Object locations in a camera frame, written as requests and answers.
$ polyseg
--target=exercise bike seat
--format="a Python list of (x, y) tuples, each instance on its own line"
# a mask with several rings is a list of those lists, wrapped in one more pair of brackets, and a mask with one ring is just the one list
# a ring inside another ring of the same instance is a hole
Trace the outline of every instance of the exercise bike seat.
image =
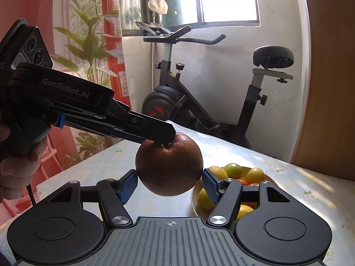
[(253, 54), (253, 63), (264, 68), (288, 68), (293, 65), (295, 58), (290, 49), (280, 46), (262, 46)]

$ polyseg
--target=ribbed gray plate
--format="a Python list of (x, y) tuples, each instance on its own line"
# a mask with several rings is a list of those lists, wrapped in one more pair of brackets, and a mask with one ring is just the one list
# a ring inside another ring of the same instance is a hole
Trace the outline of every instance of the ribbed gray plate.
[[(20, 266), (29, 266), (20, 262)], [(201, 218), (146, 218), (112, 231), (92, 256), (74, 266), (261, 266), (235, 244), (227, 230)]]

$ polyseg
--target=human hand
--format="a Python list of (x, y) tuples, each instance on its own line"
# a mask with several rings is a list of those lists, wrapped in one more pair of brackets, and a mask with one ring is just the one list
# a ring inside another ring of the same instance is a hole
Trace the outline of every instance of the human hand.
[[(0, 122), (0, 141), (10, 135), (10, 127)], [(29, 185), (32, 174), (39, 168), (40, 157), (47, 145), (43, 138), (27, 157), (6, 158), (0, 163), (0, 201), (1, 198), (14, 200), (22, 195), (22, 188)]]

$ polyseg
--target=black cable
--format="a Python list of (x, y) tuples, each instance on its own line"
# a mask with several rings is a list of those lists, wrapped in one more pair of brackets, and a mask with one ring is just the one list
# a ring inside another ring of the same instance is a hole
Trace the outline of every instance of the black cable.
[(34, 199), (34, 196), (33, 196), (31, 184), (27, 185), (26, 188), (27, 188), (27, 191), (28, 191), (28, 195), (29, 195), (29, 197), (31, 199), (32, 206), (36, 205), (36, 200)]

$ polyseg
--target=camera module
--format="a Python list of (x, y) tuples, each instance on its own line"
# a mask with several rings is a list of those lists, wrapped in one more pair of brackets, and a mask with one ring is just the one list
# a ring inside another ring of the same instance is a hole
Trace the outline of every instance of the camera module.
[(38, 65), (40, 62), (42, 62), (43, 56), (44, 56), (43, 49), (42, 48), (38, 49), (36, 51), (36, 54), (34, 54), (33, 63)]
[(32, 36), (31, 38), (29, 38), (29, 40), (27, 41), (26, 50), (28, 52), (31, 52), (34, 49), (34, 47), (36, 46), (36, 42), (37, 42), (37, 39), (35, 36)]

